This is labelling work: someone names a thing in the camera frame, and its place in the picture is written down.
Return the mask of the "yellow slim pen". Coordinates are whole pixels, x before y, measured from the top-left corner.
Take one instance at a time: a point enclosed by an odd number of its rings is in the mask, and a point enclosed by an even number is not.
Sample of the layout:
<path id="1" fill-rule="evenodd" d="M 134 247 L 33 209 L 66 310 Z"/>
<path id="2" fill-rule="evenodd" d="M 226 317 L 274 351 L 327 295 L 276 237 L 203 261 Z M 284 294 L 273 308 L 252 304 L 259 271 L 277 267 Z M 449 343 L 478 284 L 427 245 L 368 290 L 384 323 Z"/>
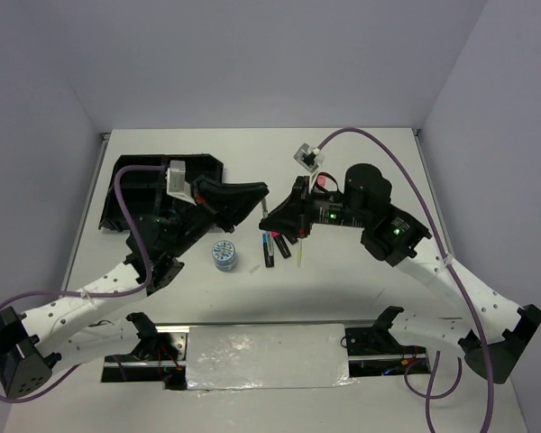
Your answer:
<path id="1" fill-rule="evenodd" d="M 297 249 L 297 267 L 300 268 L 302 265 L 303 258 L 303 239 L 298 239 L 298 249 Z"/>

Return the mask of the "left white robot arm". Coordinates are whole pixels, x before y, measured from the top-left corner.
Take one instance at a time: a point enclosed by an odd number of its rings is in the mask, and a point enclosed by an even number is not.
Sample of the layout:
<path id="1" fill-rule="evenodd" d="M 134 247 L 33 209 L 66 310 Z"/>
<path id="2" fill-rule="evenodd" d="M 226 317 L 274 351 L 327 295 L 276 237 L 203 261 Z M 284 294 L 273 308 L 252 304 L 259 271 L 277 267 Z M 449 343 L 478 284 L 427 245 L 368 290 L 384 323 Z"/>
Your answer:
<path id="1" fill-rule="evenodd" d="M 221 183 L 205 176 L 186 182 L 156 167 L 168 191 L 189 204 L 181 216 L 133 217 L 122 178 L 142 165 L 120 169 L 114 193 L 130 229 L 125 259 L 78 290 L 25 292 L 0 304 L 0 401 L 25 403 L 53 391 L 80 365 L 126 354 L 177 361 L 176 342 L 143 312 L 113 319 L 112 313 L 166 288 L 183 268 L 179 261 L 213 227 L 231 233 L 265 199 L 264 182 Z"/>

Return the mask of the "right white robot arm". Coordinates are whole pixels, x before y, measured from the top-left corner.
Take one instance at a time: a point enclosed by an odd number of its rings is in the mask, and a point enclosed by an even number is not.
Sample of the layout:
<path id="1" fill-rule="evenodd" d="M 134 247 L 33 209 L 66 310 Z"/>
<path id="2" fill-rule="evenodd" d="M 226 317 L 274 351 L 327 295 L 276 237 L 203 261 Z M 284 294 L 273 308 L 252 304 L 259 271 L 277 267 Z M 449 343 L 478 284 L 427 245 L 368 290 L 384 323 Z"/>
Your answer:
<path id="1" fill-rule="evenodd" d="M 388 307 L 374 324 L 384 353 L 419 346 L 457 356 L 480 377 L 503 384 L 541 324 L 541 310 L 506 299 L 454 258 L 441 257 L 430 230 L 392 205 L 392 186 L 366 163 L 345 173 L 344 189 L 313 186 L 296 178 L 289 196 L 263 216 L 259 227 L 304 239 L 314 225 L 359 228 L 361 243 L 377 261 L 404 272 L 458 310 L 455 320 L 427 318 Z"/>

